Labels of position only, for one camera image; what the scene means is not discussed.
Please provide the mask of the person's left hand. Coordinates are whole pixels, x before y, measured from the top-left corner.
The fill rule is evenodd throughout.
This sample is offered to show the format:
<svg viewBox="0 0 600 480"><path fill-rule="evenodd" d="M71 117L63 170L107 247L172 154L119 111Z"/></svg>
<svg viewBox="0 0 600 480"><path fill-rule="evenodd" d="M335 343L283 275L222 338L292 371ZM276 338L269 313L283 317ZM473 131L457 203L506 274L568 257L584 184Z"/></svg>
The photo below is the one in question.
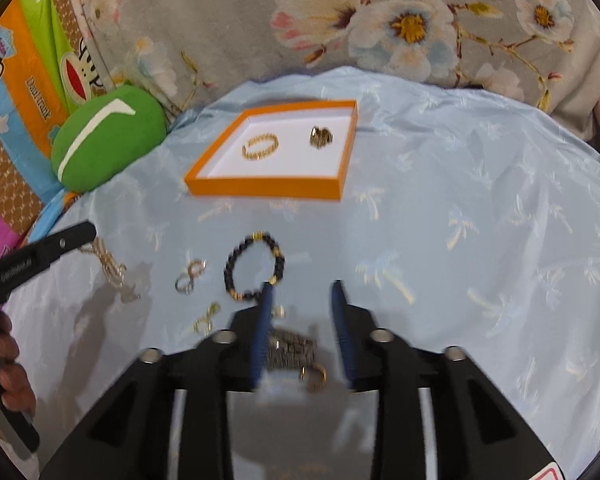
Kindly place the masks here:
<svg viewBox="0 0 600 480"><path fill-rule="evenodd" d="M14 413L33 417L36 412L36 397L26 370L17 362L20 355L17 341L12 336L12 320L0 311L0 385L3 389L2 402Z"/></svg>

